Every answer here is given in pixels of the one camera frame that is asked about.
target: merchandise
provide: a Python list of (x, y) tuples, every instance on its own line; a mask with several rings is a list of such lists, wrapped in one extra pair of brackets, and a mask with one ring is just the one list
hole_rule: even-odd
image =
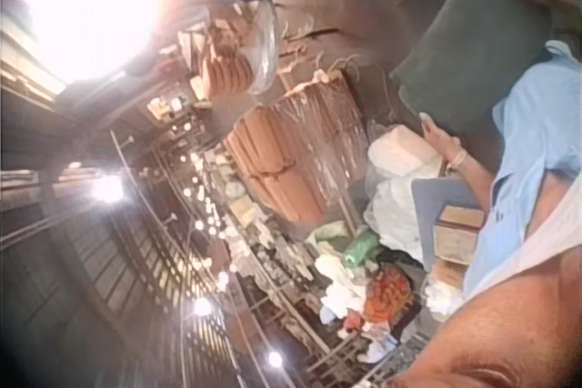
[(367, 286), (364, 319), (369, 323), (391, 322), (411, 294), (410, 283), (402, 271), (388, 265)]
[(359, 354), (357, 360), (361, 363), (377, 363), (394, 349), (396, 349), (396, 340), (388, 336), (382, 342), (373, 341), (370, 343), (366, 354)]
[(368, 254), (380, 245), (377, 234), (364, 231), (345, 249), (342, 264), (346, 268), (356, 268), (361, 265)]
[(390, 126), (367, 151), (370, 162), (386, 177), (406, 176), (438, 156), (437, 151), (406, 126)]
[(392, 250), (408, 252), (423, 263), (422, 244), (412, 197), (412, 182), (438, 176), (442, 158), (437, 157), (406, 177), (387, 179), (376, 187), (364, 212), (366, 223), (380, 235), (380, 243)]
[(446, 317), (454, 313), (464, 302), (463, 293), (455, 287), (438, 281), (433, 277), (427, 279), (424, 289), (426, 307), (431, 313)]

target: ceiling light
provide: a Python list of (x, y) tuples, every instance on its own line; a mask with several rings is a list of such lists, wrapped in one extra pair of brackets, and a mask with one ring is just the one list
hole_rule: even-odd
[(107, 204), (119, 202), (124, 197), (121, 178), (115, 175), (101, 177), (95, 182), (93, 193), (95, 197)]
[(194, 302), (194, 314), (206, 317), (212, 313), (212, 304), (205, 297), (200, 297)]
[(175, 97), (172, 100), (170, 100), (170, 106), (172, 106), (172, 109), (176, 113), (178, 111), (182, 111), (182, 101), (178, 97)]
[(218, 274), (218, 282), (222, 282), (223, 284), (228, 284), (229, 281), (230, 281), (230, 278), (228, 277), (227, 272), (220, 272)]
[(269, 352), (268, 360), (273, 368), (281, 368), (283, 366), (283, 356), (279, 352)]

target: fabric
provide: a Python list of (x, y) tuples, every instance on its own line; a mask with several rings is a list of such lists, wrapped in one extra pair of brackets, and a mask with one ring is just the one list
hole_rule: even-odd
[(547, 48), (554, 58), (527, 70), (493, 112), (505, 151), (466, 293), (524, 243), (544, 172), (580, 173), (580, 63), (560, 45)]
[(579, 175), (547, 220), (509, 258), (491, 269), (479, 284), (466, 294), (466, 301), (511, 276), (582, 245), (580, 235), (582, 235), (582, 176)]
[(550, 12), (528, 0), (446, 0), (391, 78), (410, 109), (459, 132), (507, 94), (550, 29)]
[(389, 265), (368, 284), (364, 319), (369, 323), (390, 322), (410, 297), (410, 283), (402, 271)]

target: dark green cushion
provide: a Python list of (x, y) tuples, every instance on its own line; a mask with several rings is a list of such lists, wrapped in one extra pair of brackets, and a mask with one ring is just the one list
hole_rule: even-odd
[(528, 0), (446, 0), (390, 77), (412, 111), (461, 132), (507, 95), (550, 31), (550, 11)]

